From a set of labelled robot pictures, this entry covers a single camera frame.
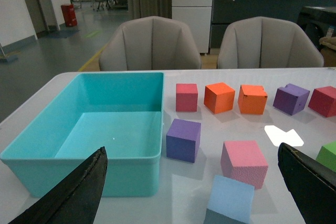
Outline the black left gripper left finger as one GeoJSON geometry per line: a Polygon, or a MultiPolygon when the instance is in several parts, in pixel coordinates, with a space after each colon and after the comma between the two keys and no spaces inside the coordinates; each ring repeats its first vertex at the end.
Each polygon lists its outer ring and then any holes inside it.
{"type": "Polygon", "coordinates": [[[93,223],[107,169],[107,152],[101,147],[10,223],[93,223]]]}

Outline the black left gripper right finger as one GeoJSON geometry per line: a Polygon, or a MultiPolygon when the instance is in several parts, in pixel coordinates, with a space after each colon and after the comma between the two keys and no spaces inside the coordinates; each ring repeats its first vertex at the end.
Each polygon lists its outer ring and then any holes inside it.
{"type": "Polygon", "coordinates": [[[286,143],[278,167],[305,223],[335,223],[335,172],[286,143]]]}

